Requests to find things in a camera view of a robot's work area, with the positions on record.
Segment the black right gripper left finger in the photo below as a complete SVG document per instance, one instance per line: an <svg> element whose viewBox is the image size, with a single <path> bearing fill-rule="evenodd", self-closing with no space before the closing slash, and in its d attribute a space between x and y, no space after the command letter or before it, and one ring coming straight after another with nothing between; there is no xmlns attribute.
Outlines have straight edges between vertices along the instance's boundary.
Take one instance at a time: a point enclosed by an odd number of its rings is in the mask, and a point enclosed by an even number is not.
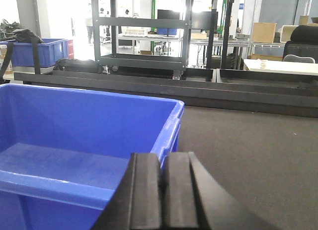
<svg viewBox="0 0 318 230"><path fill-rule="evenodd" d="M155 153L133 153L112 198L92 230L159 230L160 164Z"/></svg>

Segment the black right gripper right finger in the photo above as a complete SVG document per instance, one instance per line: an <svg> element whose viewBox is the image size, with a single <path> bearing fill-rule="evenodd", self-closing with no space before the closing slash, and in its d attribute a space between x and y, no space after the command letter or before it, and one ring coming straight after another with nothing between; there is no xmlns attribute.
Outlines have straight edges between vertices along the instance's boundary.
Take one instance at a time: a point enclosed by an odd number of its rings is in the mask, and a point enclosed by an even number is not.
<svg viewBox="0 0 318 230"><path fill-rule="evenodd" d="M193 152L171 153L165 163L165 230L274 230L229 194Z"/></svg>

